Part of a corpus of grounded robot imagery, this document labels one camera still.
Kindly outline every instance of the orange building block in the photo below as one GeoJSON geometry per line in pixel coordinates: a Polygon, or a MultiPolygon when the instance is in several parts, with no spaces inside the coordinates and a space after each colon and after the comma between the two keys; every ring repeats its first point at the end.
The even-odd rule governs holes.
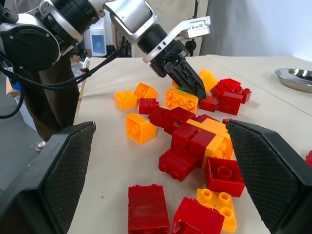
{"type": "Polygon", "coordinates": [[[230,135],[224,123],[220,123],[210,118],[205,119],[202,123],[189,119],[187,123],[230,140],[230,135]]]}
{"type": "Polygon", "coordinates": [[[174,80],[172,81],[172,85],[173,85],[176,89],[178,89],[178,88],[179,88],[179,86],[177,85],[177,83],[175,83],[175,81],[174,81],[174,80]]]}
{"type": "Polygon", "coordinates": [[[231,195],[225,192],[211,192],[209,189],[197,189],[197,200],[203,206],[215,209],[225,217],[222,227],[224,232],[235,232],[237,223],[231,195]]]}
{"type": "Polygon", "coordinates": [[[114,94],[115,105],[121,110],[137,107],[137,98],[129,89],[125,92],[117,91],[114,94]]]}
{"type": "Polygon", "coordinates": [[[156,137],[157,127],[141,116],[130,113],[126,115],[126,135],[139,144],[156,137]]]}
{"type": "Polygon", "coordinates": [[[222,136],[216,135],[206,148],[202,169],[206,167],[208,157],[216,157],[222,159],[232,159],[234,149],[232,142],[222,136]]]}
{"type": "Polygon", "coordinates": [[[165,106],[171,109],[181,107],[194,114],[197,112],[198,97],[179,89],[168,89],[166,92],[165,106]]]}
{"type": "Polygon", "coordinates": [[[144,84],[143,82],[140,82],[137,85],[134,94],[137,97],[137,99],[156,98],[158,96],[158,92],[151,85],[144,84]]]}
{"type": "Polygon", "coordinates": [[[198,76],[204,82],[206,93],[212,90],[212,88],[214,88],[218,84],[218,81],[213,76],[213,74],[206,69],[200,70],[200,72],[198,73],[198,76]]]}

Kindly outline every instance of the person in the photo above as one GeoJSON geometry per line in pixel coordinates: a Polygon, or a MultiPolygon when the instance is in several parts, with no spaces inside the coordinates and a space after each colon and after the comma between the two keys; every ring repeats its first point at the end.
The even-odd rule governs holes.
{"type": "MultiPolygon", "coordinates": [[[[7,0],[4,7],[12,13],[25,13],[39,6],[41,0],[7,0]]],[[[21,76],[42,84],[54,84],[74,78],[70,56],[64,55],[51,68],[29,71],[14,68],[21,76]]],[[[50,137],[63,128],[73,125],[79,90],[75,86],[65,91],[50,91],[34,86],[24,86],[24,100],[43,142],[36,147],[41,151],[50,137]]]]}

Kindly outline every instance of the floor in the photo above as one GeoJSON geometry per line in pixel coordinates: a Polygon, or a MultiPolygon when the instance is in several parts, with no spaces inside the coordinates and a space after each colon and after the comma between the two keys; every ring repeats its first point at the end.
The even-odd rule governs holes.
{"type": "MultiPolygon", "coordinates": [[[[5,82],[0,74],[0,115],[7,115],[16,107],[13,97],[5,95],[5,82]]],[[[9,119],[0,119],[0,190],[5,190],[17,173],[38,155],[35,146],[40,141],[20,112],[9,119]]]]}

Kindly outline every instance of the metal bowl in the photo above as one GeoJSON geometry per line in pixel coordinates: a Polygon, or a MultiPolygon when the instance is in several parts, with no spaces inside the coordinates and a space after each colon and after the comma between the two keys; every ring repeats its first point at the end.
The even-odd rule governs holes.
{"type": "Polygon", "coordinates": [[[312,93],[312,71],[280,68],[276,69],[275,73],[283,85],[302,92],[312,93]]]}

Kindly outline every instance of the robotic arm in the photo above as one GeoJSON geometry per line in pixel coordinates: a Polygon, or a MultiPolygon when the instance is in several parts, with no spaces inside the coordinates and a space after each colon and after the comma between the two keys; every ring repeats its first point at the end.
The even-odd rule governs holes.
{"type": "Polygon", "coordinates": [[[206,97],[204,84],[186,61],[189,51],[182,39],[210,32],[210,18],[183,21],[167,34],[145,0],[43,0],[26,14],[0,16],[0,52],[15,66],[45,70],[83,40],[83,34],[110,13],[113,24],[131,44],[146,54],[145,63],[160,76],[169,75],[191,94],[206,97]]]}

